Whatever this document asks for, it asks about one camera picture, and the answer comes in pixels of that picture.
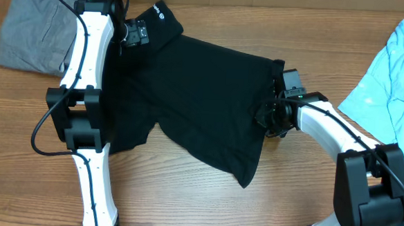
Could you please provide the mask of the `black t-shirt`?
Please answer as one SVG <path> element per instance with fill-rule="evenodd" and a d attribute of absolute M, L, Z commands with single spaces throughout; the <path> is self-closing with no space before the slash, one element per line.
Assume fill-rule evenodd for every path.
<path fill-rule="evenodd" d="M 163 1 L 139 20 L 146 23 L 149 42 L 111 47 L 104 70 L 110 151 L 144 144 L 159 125 L 196 159 L 248 186 L 266 134 L 263 116 L 284 62 L 185 36 Z"/>

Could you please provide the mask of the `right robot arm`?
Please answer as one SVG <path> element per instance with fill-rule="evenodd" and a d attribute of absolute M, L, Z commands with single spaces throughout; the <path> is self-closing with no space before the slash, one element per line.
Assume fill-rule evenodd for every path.
<path fill-rule="evenodd" d="M 336 162 L 334 212 L 309 226 L 404 226 L 404 156 L 398 145 L 361 134 L 323 94 L 308 93 L 297 70 L 272 78 L 274 94 L 255 115 L 266 136 L 302 131 Z"/>

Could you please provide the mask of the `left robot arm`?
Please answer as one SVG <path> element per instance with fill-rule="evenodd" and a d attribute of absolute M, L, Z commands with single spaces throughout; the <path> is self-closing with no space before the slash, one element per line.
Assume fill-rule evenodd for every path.
<path fill-rule="evenodd" d="M 144 21 L 126 19 L 129 0 L 76 0 L 71 62 L 58 88 L 46 93 L 58 138 L 65 143 L 80 179 L 82 226 L 119 226 L 109 175 L 108 128 L 101 105 L 102 78 L 110 46 L 149 42 Z"/>

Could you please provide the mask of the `folded grey trousers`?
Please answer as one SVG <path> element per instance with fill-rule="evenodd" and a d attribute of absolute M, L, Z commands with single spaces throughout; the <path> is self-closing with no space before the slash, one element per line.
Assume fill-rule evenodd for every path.
<path fill-rule="evenodd" d="M 0 29 L 0 66 L 64 76 L 76 36 L 76 16 L 60 1 L 12 0 Z"/>

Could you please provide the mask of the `light blue t-shirt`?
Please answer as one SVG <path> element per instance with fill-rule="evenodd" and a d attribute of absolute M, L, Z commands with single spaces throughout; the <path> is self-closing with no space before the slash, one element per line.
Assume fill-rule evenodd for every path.
<path fill-rule="evenodd" d="M 404 155 L 404 20 L 338 108 L 380 142 L 397 143 Z"/>

